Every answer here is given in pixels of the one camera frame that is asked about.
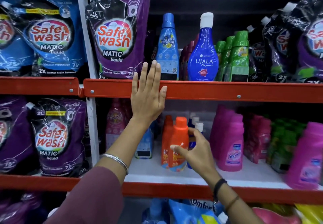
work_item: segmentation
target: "left hand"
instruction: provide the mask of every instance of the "left hand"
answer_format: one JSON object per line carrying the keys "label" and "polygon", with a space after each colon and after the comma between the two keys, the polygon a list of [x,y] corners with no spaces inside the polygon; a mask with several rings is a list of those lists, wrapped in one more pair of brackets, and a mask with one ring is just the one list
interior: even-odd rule
{"label": "left hand", "polygon": [[148,75],[147,69],[148,63],[145,62],[142,65],[139,87],[138,73],[133,75],[131,108],[133,113],[132,119],[149,127],[164,110],[167,86],[163,86],[158,91],[162,70],[156,60],[152,61]]}

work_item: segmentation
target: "sleeve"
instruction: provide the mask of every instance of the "sleeve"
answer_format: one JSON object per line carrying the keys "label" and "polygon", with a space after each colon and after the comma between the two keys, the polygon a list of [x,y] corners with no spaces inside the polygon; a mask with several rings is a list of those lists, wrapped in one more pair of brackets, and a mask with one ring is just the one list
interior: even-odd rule
{"label": "sleeve", "polygon": [[104,167],[94,167],[44,224],[115,224],[123,209],[121,185]]}

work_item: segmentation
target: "hand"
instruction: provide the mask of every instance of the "hand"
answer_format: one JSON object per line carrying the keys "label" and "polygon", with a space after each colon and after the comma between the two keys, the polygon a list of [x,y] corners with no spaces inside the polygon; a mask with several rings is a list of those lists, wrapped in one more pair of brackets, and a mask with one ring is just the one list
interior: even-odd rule
{"label": "hand", "polygon": [[177,145],[170,145],[170,148],[182,155],[192,169],[205,180],[209,174],[216,173],[210,143],[197,129],[188,128],[188,132],[196,139],[196,146],[192,150],[188,151]]}
{"label": "hand", "polygon": [[138,73],[134,73],[132,79],[131,108],[132,119],[144,123],[148,128],[164,110],[167,86],[160,91],[160,75],[162,70],[156,60],[152,61],[150,71],[147,75],[148,63],[142,65],[141,76],[138,87]]}

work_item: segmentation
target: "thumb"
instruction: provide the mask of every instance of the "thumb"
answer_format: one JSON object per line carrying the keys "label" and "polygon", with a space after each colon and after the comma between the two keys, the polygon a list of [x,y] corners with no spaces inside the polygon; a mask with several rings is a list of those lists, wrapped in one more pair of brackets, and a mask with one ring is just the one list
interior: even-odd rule
{"label": "thumb", "polygon": [[159,108],[164,109],[167,86],[163,86],[159,91]]}
{"label": "thumb", "polygon": [[177,146],[177,145],[170,145],[169,148],[172,149],[174,152],[179,153],[184,158],[186,158],[188,150],[186,150],[186,149],[184,149],[184,148],[182,148],[180,146]]}

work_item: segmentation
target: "red shelf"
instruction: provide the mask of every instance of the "red shelf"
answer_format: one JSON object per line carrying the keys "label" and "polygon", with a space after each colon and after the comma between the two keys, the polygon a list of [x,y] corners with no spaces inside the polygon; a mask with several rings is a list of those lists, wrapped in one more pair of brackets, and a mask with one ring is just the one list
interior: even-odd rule
{"label": "red shelf", "polygon": [[75,77],[0,77],[3,95],[81,95]]}
{"label": "red shelf", "polygon": [[[0,175],[0,189],[29,191],[71,191],[79,178],[34,177],[20,175]],[[303,191],[291,189],[270,189],[255,187],[233,187],[244,201],[284,204],[323,205],[323,191]],[[212,200],[208,186],[124,182],[122,192],[125,197],[146,198],[194,198]]]}
{"label": "red shelf", "polygon": [[[164,85],[167,99],[323,103],[321,84],[161,81]],[[85,79],[84,95],[130,98],[131,80]]]}

